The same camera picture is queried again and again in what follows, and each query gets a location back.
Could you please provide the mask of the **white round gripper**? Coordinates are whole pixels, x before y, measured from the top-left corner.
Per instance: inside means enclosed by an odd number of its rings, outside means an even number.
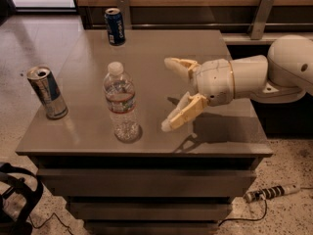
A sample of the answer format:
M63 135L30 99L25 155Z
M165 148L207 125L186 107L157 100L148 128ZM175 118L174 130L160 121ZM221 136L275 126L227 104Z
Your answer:
M169 132L199 116L204 108L229 104L234 99L234 76L231 63L225 59L207 61L200 65L190 59L165 58L165 67L184 82L192 84L199 93L187 92L176 108L162 122L161 130Z

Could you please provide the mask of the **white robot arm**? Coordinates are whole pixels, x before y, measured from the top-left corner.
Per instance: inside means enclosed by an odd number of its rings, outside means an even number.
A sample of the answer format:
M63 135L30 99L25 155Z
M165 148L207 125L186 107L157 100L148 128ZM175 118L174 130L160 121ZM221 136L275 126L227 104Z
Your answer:
M164 132L195 119L208 106L226 105L235 99L291 103L313 94L313 41L303 36L278 38L265 56L203 64L166 58L164 64L195 89L194 94L185 94L162 122Z

